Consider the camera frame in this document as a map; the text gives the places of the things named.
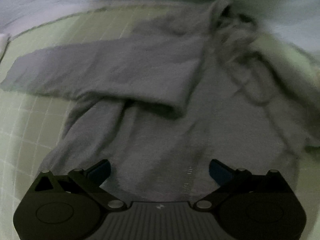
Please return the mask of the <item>grey hooded sweatshirt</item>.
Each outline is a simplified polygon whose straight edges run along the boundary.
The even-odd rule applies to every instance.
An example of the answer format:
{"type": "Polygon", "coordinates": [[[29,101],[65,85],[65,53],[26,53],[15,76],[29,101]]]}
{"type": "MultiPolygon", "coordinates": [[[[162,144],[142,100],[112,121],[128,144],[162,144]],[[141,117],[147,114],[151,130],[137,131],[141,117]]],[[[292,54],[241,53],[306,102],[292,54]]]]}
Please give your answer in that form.
{"type": "Polygon", "coordinates": [[[75,101],[39,170],[64,175],[108,159],[115,195],[153,201],[215,189],[212,159],[296,184],[319,152],[319,90],[229,0],[136,25],[129,37],[37,50],[1,89],[75,101]]]}

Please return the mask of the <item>green grid bed sheet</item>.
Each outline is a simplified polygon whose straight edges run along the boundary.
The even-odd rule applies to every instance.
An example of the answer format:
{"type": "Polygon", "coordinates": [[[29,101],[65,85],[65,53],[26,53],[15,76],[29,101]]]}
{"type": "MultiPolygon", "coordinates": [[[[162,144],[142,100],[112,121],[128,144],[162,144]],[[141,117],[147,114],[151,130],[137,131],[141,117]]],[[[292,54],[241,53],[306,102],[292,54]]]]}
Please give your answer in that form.
{"type": "MultiPolygon", "coordinates": [[[[1,60],[1,77],[24,54],[62,44],[124,37],[136,22],[166,12],[166,7],[108,8],[39,25],[9,42],[1,60]]],[[[40,163],[57,145],[72,107],[66,100],[1,92],[1,239],[17,239],[13,214],[40,163]]],[[[319,161],[309,154],[299,164],[296,194],[307,214],[302,239],[319,239],[319,161]]]]}

